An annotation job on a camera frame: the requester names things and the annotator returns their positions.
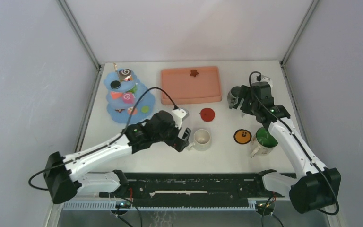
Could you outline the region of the dark green ceramic mug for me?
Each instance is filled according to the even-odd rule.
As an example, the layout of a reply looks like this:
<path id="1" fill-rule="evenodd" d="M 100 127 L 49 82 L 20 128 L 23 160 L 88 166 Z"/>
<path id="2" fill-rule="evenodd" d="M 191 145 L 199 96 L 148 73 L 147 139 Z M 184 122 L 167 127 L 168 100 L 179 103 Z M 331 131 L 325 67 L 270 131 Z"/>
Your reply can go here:
<path id="1" fill-rule="evenodd" d="M 228 92 L 227 101 L 229 109 L 238 109 L 238 107 L 241 106 L 242 98 L 240 91 L 241 87 L 235 86 Z"/>

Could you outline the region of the green round macaron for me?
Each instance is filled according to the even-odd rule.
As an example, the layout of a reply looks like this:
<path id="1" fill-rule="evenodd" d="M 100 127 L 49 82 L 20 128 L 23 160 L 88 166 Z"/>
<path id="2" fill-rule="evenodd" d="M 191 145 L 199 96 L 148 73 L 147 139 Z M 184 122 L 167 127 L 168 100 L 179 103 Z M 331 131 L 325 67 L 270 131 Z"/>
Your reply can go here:
<path id="1" fill-rule="evenodd" d="M 140 110 L 142 113 L 148 113 L 150 111 L 150 107 L 148 105 L 145 105 L 142 106 Z"/>

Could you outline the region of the orange round coaster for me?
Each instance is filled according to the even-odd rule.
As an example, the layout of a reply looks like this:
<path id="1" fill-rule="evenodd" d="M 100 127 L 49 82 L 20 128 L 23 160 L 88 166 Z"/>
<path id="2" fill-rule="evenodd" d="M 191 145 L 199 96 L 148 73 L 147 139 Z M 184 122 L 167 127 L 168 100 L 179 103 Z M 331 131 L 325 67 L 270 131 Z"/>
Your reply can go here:
<path id="1" fill-rule="evenodd" d="M 239 129 L 234 133 L 233 139 L 238 144 L 248 144 L 252 139 L 252 134 L 246 129 Z"/>

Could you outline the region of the pink swirl roll cake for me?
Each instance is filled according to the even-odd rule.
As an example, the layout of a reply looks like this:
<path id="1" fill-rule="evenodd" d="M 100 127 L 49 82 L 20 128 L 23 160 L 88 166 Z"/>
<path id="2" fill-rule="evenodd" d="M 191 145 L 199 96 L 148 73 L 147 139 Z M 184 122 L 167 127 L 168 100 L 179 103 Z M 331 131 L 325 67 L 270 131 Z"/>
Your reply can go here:
<path id="1" fill-rule="evenodd" d="M 132 105 L 135 103 L 135 95 L 130 92 L 125 92 L 123 93 L 121 100 L 124 104 Z"/>

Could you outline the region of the cream ceramic mug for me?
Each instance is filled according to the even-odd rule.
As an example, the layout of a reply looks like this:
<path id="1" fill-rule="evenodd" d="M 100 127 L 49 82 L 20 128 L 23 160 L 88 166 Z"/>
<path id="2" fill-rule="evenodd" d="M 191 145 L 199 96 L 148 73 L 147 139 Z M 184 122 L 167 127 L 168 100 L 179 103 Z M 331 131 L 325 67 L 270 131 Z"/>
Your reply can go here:
<path id="1" fill-rule="evenodd" d="M 211 135 L 205 129 L 195 131 L 193 141 L 186 147 L 187 150 L 206 151 L 211 146 Z"/>

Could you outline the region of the floral mug green inside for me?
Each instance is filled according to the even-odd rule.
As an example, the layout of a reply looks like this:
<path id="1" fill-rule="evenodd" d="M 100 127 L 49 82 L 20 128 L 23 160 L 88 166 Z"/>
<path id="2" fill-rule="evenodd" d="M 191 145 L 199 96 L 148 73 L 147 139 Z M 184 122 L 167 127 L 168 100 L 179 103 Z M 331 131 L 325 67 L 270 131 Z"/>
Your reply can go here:
<path id="1" fill-rule="evenodd" d="M 250 142 L 250 157 L 266 156 L 278 145 L 277 140 L 264 128 L 259 128 Z"/>

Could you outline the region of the green swirl roll cake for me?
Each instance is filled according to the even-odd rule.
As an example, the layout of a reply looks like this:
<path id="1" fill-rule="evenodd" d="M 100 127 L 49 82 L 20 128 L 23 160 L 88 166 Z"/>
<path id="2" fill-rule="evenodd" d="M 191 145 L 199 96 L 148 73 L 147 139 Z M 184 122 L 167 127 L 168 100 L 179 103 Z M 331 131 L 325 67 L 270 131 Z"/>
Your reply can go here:
<path id="1" fill-rule="evenodd" d="M 132 89 L 128 90 L 128 92 L 130 92 L 130 93 L 133 93 L 133 94 L 134 94 L 137 90 L 138 90 L 138 86 L 137 86 L 137 85 L 135 85 Z"/>

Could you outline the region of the red round coaster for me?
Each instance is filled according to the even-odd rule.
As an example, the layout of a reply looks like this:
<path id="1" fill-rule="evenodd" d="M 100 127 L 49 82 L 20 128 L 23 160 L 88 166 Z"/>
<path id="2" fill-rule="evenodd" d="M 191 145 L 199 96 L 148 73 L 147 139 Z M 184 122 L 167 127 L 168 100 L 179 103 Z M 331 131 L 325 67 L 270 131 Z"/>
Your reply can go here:
<path id="1" fill-rule="evenodd" d="M 204 122 L 212 122 L 216 115 L 212 108 L 203 108 L 199 114 Z"/>

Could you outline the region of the blue three-tier cake stand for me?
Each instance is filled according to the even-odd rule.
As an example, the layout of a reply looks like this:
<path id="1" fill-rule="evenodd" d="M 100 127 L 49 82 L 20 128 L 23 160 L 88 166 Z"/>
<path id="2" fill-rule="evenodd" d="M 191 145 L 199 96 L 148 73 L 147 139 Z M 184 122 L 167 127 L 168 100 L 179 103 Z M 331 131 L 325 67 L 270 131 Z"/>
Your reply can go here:
<path id="1" fill-rule="evenodd" d="M 130 124 L 147 119 L 155 105 L 155 97 L 137 75 L 129 68 L 117 68 L 106 75 L 103 81 L 107 89 L 107 112 L 116 123 L 126 124 L 132 116 Z"/>

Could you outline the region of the pink cake slice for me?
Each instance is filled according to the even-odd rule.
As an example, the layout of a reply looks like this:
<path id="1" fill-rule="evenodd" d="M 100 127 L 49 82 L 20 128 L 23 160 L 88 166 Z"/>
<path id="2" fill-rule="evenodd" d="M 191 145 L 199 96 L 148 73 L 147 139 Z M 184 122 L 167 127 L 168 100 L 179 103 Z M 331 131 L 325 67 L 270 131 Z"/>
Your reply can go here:
<path id="1" fill-rule="evenodd" d="M 109 94 L 110 94 L 111 99 L 113 99 L 113 100 L 122 98 L 122 96 L 123 96 L 123 92 L 110 91 Z"/>

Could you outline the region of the black round cookie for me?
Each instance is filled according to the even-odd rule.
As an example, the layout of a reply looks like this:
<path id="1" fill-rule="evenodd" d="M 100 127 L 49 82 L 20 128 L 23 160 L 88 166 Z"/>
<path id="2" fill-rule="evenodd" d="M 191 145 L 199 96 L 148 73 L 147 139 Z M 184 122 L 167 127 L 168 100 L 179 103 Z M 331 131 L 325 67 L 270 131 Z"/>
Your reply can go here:
<path id="1" fill-rule="evenodd" d="M 110 83 L 110 87 L 111 89 L 118 89 L 121 86 L 121 82 L 119 82 L 118 80 L 114 80 Z"/>

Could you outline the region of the brown swirl roll cake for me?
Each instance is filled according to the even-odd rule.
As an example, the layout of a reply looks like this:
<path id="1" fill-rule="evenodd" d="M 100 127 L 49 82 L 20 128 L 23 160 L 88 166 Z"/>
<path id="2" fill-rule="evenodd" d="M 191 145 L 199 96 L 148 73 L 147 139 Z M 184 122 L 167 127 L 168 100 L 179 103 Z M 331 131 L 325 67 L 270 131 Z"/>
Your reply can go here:
<path id="1" fill-rule="evenodd" d="M 117 71 L 121 82 L 133 81 L 133 71 L 130 69 L 121 69 Z"/>

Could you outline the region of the orange glazed donut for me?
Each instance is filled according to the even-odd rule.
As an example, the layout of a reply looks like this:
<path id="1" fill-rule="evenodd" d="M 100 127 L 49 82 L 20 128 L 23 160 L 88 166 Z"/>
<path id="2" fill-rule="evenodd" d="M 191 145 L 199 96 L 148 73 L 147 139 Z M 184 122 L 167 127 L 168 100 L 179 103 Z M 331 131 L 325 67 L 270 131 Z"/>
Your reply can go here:
<path id="1" fill-rule="evenodd" d="M 137 107 L 130 107 L 127 109 L 127 113 L 128 115 L 136 115 L 138 113 L 138 108 Z"/>

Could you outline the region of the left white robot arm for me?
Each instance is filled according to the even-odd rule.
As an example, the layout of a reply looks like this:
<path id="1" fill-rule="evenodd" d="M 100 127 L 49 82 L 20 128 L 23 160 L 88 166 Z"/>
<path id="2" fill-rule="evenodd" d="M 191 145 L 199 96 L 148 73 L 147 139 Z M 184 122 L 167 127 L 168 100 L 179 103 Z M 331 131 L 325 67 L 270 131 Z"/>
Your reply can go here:
<path id="1" fill-rule="evenodd" d="M 52 202 L 61 204 L 76 195 L 96 192 L 125 196 L 129 182 L 121 170 L 94 173 L 106 162 L 135 154 L 163 142 L 178 152 L 189 145 L 191 129 L 186 128 L 182 137 L 182 123 L 189 116 L 183 108 L 171 112 L 159 111 L 149 120 L 132 124 L 115 137 L 87 150 L 62 156 L 55 152 L 48 157 L 47 171 L 43 174 Z"/>

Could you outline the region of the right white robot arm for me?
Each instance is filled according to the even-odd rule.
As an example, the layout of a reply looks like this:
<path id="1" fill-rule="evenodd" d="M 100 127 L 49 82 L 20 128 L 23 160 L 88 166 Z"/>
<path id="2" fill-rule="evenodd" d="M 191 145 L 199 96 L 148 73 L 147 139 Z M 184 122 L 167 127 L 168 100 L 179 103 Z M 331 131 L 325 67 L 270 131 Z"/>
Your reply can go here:
<path id="1" fill-rule="evenodd" d="M 311 150 L 297 131 L 291 115 L 283 105 L 275 104 L 270 79 L 254 71 L 255 79 L 248 85 L 233 87 L 228 93 L 230 109 L 255 117 L 284 151 L 290 161 L 295 178 L 276 170 L 261 172 L 254 184 L 255 193 L 266 197 L 276 192 L 290 200 L 301 214 L 317 210 L 326 215 L 340 212 L 338 192 L 341 174 L 336 168 L 328 168 Z"/>

